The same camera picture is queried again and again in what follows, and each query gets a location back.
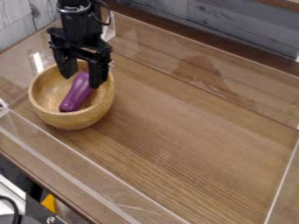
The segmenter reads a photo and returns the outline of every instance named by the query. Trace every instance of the black cable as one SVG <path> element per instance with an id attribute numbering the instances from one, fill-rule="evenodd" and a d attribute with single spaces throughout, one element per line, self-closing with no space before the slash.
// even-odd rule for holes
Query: black cable
<path id="1" fill-rule="evenodd" d="M 1 196 L 1 195 L 0 195 L 0 200 L 5 200 L 11 203 L 11 205 L 13 207 L 13 222 L 12 222 L 12 224 L 19 224 L 20 214 L 19 214 L 19 208 L 17 208 L 17 205 L 15 204 L 15 201 L 12 199 L 9 199 L 8 197 Z"/>
<path id="2" fill-rule="evenodd" d="M 112 15 L 111 15 L 111 9 L 109 9 L 109 7 L 108 7 L 108 4 L 107 4 L 104 1 L 101 1 L 101 0 L 95 0 L 95 2 L 97 2 L 99 4 L 101 4 L 101 5 L 104 6 L 104 8 L 107 9 L 107 12 L 108 12 L 108 21 L 107 21 L 107 23 L 104 23 L 104 22 L 97 18 L 97 16 L 95 15 L 93 12 L 91 12 L 92 17 L 97 20 L 97 22 L 99 22 L 101 25 L 111 25 Z"/>

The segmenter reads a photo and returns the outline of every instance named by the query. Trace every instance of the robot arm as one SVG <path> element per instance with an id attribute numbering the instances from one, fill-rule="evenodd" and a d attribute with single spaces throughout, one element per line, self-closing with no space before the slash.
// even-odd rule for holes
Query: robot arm
<path id="1" fill-rule="evenodd" d="M 108 79 L 112 47 L 101 39 L 101 0 L 59 0 L 61 28 L 49 28 L 51 49 L 60 73 L 68 79 L 77 71 L 77 59 L 88 62 L 88 84 L 97 88 Z"/>

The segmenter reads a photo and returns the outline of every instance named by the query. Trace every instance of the bowl rim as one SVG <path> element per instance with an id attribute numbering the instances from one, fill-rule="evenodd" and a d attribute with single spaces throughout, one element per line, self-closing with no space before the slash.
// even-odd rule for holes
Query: bowl rim
<path id="1" fill-rule="evenodd" d="M 53 67 L 57 67 L 57 64 L 53 64 L 51 66 L 48 66 L 40 73 L 37 73 L 32 79 L 32 82 L 31 82 L 31 85 L 29 85 L 29 88 L 28 88 L 28 96 L 29 96 L 29 101 L 32 103 L 32 105 L 44 113 L 49 114 L 49 115 L 55 115 L 55 116 L 75 116 L 75 115 L 79 115 L 79 114 L 83 114 L 88 111 L 91 111 L 93 108 L 96 108 L 97 106 L 100 106 L 100 104 L 103 103 L 103 99 L 100 100 L 99 104 L 97 105 L 92 105 L 89 106 L 88 108 L 84 108 L 79 111 L 73 111 L 73 112 L 52 112 L 49 110 L 47 110 L 43 106 L 40 106 L 40 104 L 37 103 L 37 101 L 35 100 L 33 98 L 33 84 L 35 82 L 37 81 L 37 79 L 45 74 L 45 72 L 48 70 L 51 70 Z M 115 85 L 115 77 L 113 77 L 113 74 L 111 73 L 111 71 L 108 71 L 108 77 L 107 77 L 107 80 L 111 82 L 111 84 L 108 85 L 108 90 L 107 90 L 107 93 L 105 93 L 105 96 L 109 92 L 113 91 L 113 85 Z"/>

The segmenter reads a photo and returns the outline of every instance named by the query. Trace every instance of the wooden bowl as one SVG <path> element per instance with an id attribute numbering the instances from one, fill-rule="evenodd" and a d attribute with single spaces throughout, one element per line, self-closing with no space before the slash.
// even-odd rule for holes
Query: wooden bowl
<path id="1" fill-rule="evenodd" d="M 88 71 L 84 61 L 79 61 L 79 72 L 81 71 Z M 51 126 L 63 130 L 80 130 L 95 124 L 109 111 L 115 99 L 115 79 L 109 73 L 105 83 L 92 92 L 80 110 L 61 113 L 59 106 L 76 75 L 65 80 L 53 65 L 35 77 L 28 90 L 36 114 Z"/>

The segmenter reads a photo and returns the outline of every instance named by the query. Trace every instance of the purple object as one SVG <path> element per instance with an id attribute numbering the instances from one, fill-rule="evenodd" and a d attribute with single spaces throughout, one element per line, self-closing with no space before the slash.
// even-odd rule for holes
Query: purple object
<path id="1" fill-rule="evenodd" d="M 89 74 L 83 72 L 72 82 L 69 92 L 60 104 L 60 112 L 77 111 L 92 90 L 92 87 L 89 87 Z"/>

